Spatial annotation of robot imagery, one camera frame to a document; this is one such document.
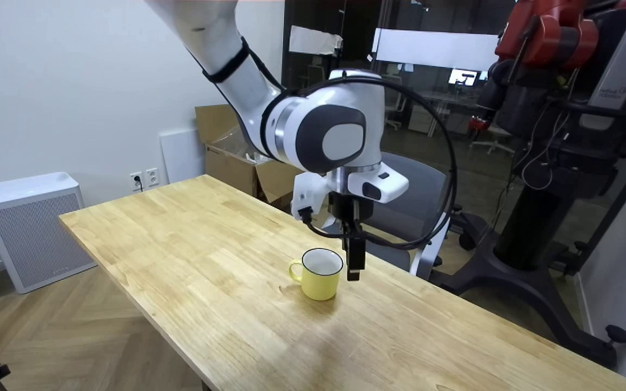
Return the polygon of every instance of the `wooden tabletop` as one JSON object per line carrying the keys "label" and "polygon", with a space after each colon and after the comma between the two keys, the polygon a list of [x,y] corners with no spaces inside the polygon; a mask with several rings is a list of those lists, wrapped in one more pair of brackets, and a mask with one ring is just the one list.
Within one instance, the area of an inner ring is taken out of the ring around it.
{"label": "wooden tabletop", "polygon": [[374,255],[308,301],[286,264],[340,241],[209,175],[61,218],[214,388],[626,388]]}

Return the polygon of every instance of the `yellow mug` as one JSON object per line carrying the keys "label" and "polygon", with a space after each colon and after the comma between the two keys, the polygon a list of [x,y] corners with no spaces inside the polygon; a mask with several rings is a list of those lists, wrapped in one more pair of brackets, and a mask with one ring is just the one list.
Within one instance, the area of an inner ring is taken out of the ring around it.
{"label": "yellow mug", "polygon": [[342,268],[344,261],[336,251],[327,248],[310,248],[302,254],[302,261],[290,264],[290,276],[300,285],[308,299],[330,299],[336,295]]}

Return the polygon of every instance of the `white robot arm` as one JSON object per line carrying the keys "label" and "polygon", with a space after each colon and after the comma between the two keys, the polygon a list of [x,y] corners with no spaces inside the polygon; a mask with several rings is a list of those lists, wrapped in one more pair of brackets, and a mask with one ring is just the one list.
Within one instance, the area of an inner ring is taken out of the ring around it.
{"label": "white robot arm", "polygon": [[381,160],[383,87],[336,84],[306,97],[285,95],[236,30],[236,0],[147,1],[236,111],[261,153],[323,174],[335,193],[385,204],[406,191],[406,177]]}

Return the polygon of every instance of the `black stand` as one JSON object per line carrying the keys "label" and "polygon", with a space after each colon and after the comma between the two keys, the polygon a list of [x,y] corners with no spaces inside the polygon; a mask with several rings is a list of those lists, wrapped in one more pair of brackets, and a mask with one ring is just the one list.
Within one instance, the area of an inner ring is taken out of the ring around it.
{"label": "black stand", "polygon": [[454,276],[432,271],[431,279],[452,292],[463,292],[477,285],[499,286],[530,304],[561,345],[604,366],[615,366],[617,353],[612,345],[577,326],[550,279],[547,257],[553,255],[547,246],[569,208],[569,197],[524,188],[502,237],[482,223],[481,234],[472,231],[478,238],[478,248],[468,264]]}
{"label": "black stand", "polygon": [[361,268],[365,266],[365,237],[361,221],[371,216],[374,202],[357,194],[330,193],[330,213],[340,218],[348,262],[348,279],[359,279]]}

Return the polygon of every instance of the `wooden floor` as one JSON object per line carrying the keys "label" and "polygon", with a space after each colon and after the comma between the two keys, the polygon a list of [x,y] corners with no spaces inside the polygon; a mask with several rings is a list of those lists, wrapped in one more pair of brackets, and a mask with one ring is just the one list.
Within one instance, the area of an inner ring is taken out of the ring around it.
{"label": "wooden floor", "polygon": [[[449,234],[441,248],[444,271],[470,254]],[[561,279],[565,301],[572,281]],[[473,288],[466,297],[532,332],[545,323],[519,299]],[[5,277],[0,286],[0,361],[11,366],[12,391],[180,391],[200,388],[200,378],[180,361],[130,299],[100,268],[71,276],[28,295]]]}

